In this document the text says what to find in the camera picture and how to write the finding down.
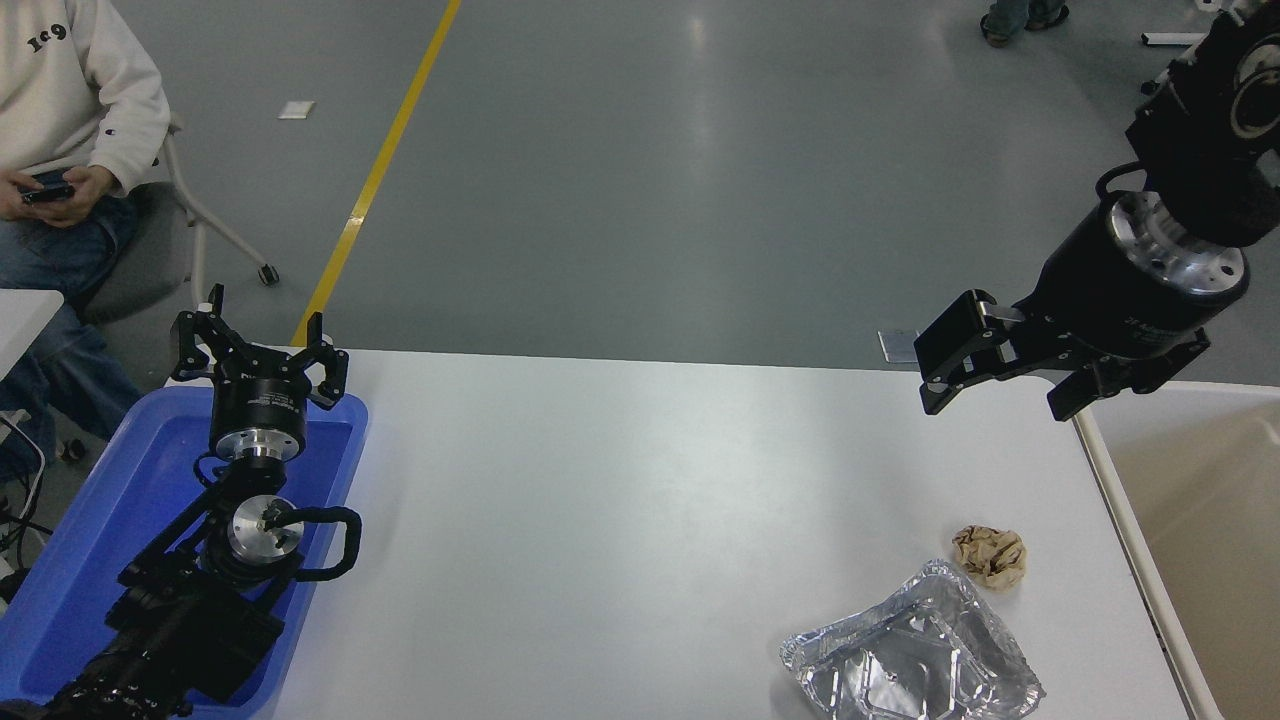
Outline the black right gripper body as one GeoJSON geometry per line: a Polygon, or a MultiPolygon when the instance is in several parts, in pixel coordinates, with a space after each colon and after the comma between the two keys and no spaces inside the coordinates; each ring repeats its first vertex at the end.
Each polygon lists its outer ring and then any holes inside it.
{"type": "Polygon", "coordinates": [[[1018,301],[1101,354],[1147,359],[1229,305],[1229,250],[1161,202],[1102,202],[1051,254],[1018,301]]]}

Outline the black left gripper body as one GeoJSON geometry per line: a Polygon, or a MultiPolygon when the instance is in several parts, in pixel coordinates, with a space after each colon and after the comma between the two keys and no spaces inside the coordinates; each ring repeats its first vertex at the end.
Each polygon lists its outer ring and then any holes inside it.
{"type": "Polygon", "coordinates": [[[311,382],[303,372],[288,370],[291,355],[252,347],[214,357],[211,442],[252,429],[280,430],[305,441],[311,382]]]}

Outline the person's left hand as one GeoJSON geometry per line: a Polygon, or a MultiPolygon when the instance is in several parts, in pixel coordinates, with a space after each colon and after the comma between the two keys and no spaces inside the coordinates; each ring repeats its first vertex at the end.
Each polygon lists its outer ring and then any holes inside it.
{"type": "Polygon", "coordinates": [[[74,190],[69,199],[28,206],[33,218],[60,229],[84,222],[95,205],[118,186],[116,177],[100,165],[73,167],[61,178],[74,190]]]}

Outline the person's right hand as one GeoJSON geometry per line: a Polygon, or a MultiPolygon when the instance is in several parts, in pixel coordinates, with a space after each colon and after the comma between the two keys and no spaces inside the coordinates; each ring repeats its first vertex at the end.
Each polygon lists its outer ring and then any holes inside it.
{"type": "Polygon", "coordinates": [[[0,215],[4,222],[37,220],[38,208],[27,204],[22,195],[26,191],[38,191],[44,186],[33,177],[18,170],[1,169],[0,215]]]}

